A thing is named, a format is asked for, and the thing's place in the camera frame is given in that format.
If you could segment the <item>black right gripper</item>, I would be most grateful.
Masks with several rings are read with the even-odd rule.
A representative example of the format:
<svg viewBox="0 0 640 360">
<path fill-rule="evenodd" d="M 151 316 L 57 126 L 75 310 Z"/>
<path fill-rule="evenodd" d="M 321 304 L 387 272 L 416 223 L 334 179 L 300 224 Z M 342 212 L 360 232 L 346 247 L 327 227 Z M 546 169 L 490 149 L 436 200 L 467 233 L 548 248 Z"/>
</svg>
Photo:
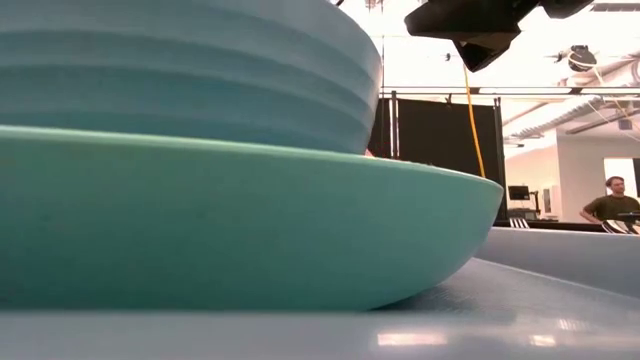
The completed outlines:
<svg viewBox="0 0 640 360">
<path fill-rule="evenodd" d="M 518 23 L 538 0 L 429 0 L 404 23 L 411 36 L 454 40 L 471 72 L 480 71 L 509 50 L 520 34 Z"/>
</svg>

